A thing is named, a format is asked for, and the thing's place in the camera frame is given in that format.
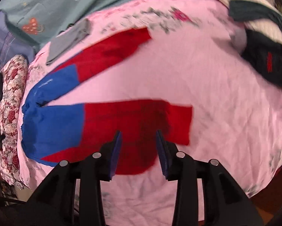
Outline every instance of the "pink fabric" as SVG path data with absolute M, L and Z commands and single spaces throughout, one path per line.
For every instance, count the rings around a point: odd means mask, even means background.
M 17 123 L 21 99 L 26 86 L 28 64 L 21 55 L 10 59 L 2 68 L 3 98 L 0 102 L 1 134 L 6 138 L 0 150 L 0 172 L 10 185 L 23 187 L 19 178 L 19 159 L 17 156 Z
M 92 34 L 52 66 L 47 44 L 29 66 L 24 94 L 47 72 L 75 53 L 127 27 L 147 26 L 149 43 L 121 64 L 86 81 L 50 105 L 160 98 L 193 105 L 188 147 L 194 159 L 218 159 L 247 195 L 263 189 L 282 165 L 282 90 L 266 82 L 230 44 L 239 25 L 217 0 L 135 0 L 88 16 Z M 22 181 L 34 189 L 51 167 L 18 155 Z M 170 225 L 176 182 L 167 182 L 158 159 L 143 174 L 102 182 L 109 225 Z M 199 219 L 203 219 L 200 200 Z

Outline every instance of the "wooden floor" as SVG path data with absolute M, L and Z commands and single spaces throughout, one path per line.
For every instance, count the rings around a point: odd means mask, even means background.
M 282 168 L 269 185 L 251 200 L 266 224 L 282 205 Z

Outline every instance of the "orange heart patch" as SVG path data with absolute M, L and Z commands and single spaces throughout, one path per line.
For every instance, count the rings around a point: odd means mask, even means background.
M 27 34 L 34 34 L 37 35 L 38 32 L 42 32 L 43 31 L 43 25 L 38 25 L 38 21 L 36 18 L 32 18 L 29 21 L 29 24 L 27 25 L 23 25 L 22 30 L 24 32 L 26 32 Z

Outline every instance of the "red floral blanket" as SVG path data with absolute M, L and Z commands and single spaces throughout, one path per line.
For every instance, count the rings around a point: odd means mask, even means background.
M 8 184 L 21 187 L 17 156 L 17 123 L 21 100 L 26 86 L 28 65 L 21 55 L 14 56 L 3 67 L 3 99 L 0 102 L 0 129 L 5 133 L 0 150 L 0 171 Z

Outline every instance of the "clothing pile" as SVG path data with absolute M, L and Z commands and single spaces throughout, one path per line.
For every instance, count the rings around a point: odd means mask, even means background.
M 273 21 L 282 32 L 282 15 L 260 3 L 230 0 L 229 16 L 237 22 Z M 239 29 L 231 36 L 233 46 L 269 82 L 282 87 L 282 44 L 259 31 Z

